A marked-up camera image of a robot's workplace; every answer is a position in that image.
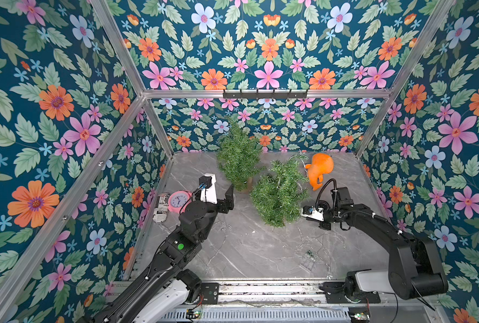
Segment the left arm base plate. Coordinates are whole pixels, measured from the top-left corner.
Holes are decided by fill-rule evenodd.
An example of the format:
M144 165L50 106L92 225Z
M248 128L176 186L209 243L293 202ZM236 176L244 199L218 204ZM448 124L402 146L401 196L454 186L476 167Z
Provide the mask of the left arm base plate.
M197 285L194 295L192 296L193 305L215 305L218 304L220 292L219 283L201 283Z

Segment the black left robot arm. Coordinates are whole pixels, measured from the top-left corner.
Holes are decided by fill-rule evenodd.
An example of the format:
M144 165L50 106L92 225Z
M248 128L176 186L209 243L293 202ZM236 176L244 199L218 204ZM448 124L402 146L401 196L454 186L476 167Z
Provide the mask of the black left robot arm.
M200 252L220 213L234 208L233 189L216 198L209 176L183 206L180 224L160 244L151 263L114 301L79 322L156 322L185 302L202 301L201 279L186 268Z

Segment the aluminium frame struts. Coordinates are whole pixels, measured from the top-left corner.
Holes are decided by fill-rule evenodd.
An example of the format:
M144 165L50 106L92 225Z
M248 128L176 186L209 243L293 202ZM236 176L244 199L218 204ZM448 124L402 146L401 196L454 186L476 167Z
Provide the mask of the aluminium frame struts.
M355 151L452 1L0 1L0 322L130 276L174 153ZM224 99L224 90L307 90Z

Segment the clear battery box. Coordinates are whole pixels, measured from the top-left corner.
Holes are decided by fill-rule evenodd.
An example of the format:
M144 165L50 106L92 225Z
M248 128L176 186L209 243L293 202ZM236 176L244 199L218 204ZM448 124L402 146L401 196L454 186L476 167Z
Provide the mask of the clear battery box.
M153 213L153 221L155 223L163 223L166 221L169 214L169 197L169 193L162 193L157 197Z

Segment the orange plush toy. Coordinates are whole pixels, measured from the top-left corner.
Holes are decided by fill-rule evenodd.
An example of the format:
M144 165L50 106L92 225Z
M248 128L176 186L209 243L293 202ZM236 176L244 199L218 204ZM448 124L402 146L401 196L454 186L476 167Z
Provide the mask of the orange plush toy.
M334 160L325 153L316 153L312 156L310 164L305 164L309 184L317 191L324 184L324 175L330 174L334 169Z

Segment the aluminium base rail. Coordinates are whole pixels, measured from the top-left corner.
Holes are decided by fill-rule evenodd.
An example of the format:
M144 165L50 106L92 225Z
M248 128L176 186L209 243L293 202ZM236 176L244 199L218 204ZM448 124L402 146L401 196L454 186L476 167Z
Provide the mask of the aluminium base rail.
M327 282L321 279L207 279L203 283L219 283L218 304L269 304L305 306L333 306L329 304L319 286ZM379 292L380 304L369 306L423 306L419 300L402 300L390 293ZM342 304L344 306L363 306L366 304Z

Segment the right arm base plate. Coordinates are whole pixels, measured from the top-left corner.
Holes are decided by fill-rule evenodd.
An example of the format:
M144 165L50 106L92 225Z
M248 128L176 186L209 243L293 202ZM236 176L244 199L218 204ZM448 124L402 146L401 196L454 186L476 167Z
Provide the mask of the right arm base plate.
M329 304L380 304L376 292L354 292L345 282L327 281L319 286Z

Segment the pink alarm clock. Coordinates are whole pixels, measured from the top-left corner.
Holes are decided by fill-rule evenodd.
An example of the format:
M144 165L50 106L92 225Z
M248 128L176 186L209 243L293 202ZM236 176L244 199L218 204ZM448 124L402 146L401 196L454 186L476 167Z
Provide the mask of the pink alarm clock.
M180 214L186 203L191 199L192 193L189 191L176 191L169 196L168 211Z

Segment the black coat hook rail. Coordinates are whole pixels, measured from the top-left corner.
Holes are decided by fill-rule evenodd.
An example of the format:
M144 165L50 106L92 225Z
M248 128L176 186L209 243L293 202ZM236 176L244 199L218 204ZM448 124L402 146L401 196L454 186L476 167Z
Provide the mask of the black coat hook rail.
M224 99L301 99L307 98L307 90L224 90L222 97Z

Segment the green christmas tree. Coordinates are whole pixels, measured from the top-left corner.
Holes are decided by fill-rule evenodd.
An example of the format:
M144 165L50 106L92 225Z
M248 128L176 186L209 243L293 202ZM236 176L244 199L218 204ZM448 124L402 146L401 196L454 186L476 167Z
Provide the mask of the green christmas tree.
M299 169L306 159L293 155L286 161L273 160L254 185L250 198L264 223L284 227L300 217L301 203L309 198L304 187L308 179Z
M249 192L254 177L260 173L261 148L239 126L237 121L228 120L230 129L222 136L216 155L219 169L239 192Z

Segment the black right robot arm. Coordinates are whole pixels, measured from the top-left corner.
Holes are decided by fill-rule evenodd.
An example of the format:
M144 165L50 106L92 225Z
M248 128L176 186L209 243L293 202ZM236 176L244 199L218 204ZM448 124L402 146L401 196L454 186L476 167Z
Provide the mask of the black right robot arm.
M332 203L316 199L315 210L322 214L320 226L347 224L377 242L389 256L386 270L365 269L347 274L343 293L358 299L363 293L393 293L402 300L447 293L448 281L436 243L427 236L398 230L387 219L351 199L348 188L331 190Z

